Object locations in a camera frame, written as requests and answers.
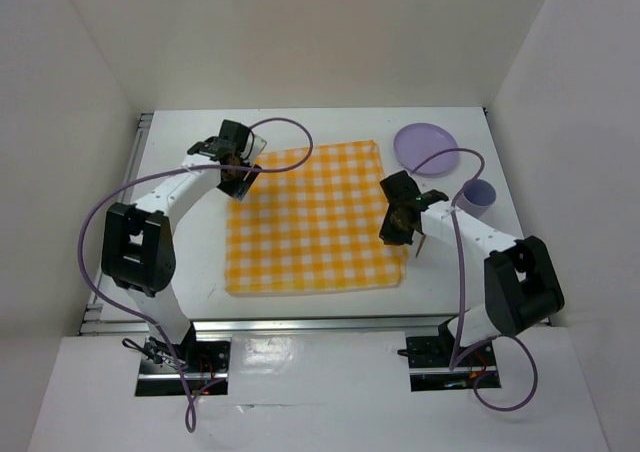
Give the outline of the yellow checkered cloth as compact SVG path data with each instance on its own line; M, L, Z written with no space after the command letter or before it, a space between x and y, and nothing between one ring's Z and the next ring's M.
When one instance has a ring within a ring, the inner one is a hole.
M408 250L379 237L387 202L373 140L264 154L262 174L227 208L226 290L236 296L398 286Z

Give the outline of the purple plastic cup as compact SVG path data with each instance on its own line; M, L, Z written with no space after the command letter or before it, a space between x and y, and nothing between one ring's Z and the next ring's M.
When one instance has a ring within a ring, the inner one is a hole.
M495 188L487 181L476 179L466 186L457 206L467 214L480 218L496 201Z

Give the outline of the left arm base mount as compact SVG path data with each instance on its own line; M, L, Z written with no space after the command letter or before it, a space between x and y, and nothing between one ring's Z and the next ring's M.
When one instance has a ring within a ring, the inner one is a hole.
M187 360L175 362L168 351L150 339L142 345L130 338L121 344L140 354L135 388L136 397L180 396L182 387L179 370L184 373L188 389L193 395L223 396L228 394L231 341L197 342L194 354Z

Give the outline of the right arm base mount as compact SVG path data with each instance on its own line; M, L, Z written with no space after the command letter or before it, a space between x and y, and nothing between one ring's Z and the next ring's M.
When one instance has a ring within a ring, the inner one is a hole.
M462 359L449 369L451 354L448 345L436 336L413 336L396 354L407 360L412 392L471 390L480 378L480 388L500 388L497 361L491 346Z

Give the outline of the purple plastic plate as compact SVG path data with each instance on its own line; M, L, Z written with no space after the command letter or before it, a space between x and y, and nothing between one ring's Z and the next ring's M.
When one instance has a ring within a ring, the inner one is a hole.
M430 123L413 123L402 127L393 138L397 161L417 175L441 176L452 172L459 163L454 137L442 127Z

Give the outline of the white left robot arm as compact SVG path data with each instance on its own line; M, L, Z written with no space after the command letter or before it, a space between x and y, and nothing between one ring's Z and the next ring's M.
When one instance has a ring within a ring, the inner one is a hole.
M127 291L139 312L153 320L154 341L176 371L198 359L192 322L172 287L176 271L173 232L186 213L217 189L241 201L256 180L258 156L267 142L249 127L230 120L219 134L191 146L178 173L131 204L116 202L106 213L101 268Z

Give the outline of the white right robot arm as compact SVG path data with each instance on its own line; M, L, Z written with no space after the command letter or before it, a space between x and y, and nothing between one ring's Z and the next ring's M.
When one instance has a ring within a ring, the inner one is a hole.
M484 300L438 327L436 351L460 363L474 345L498 335L517 336L565 306L545 243L500 232L452 205L437 190L422 192L405 171L380 182L388 203L379 237L389 246L413 243L415 234L452 245L465 266L483 270Z

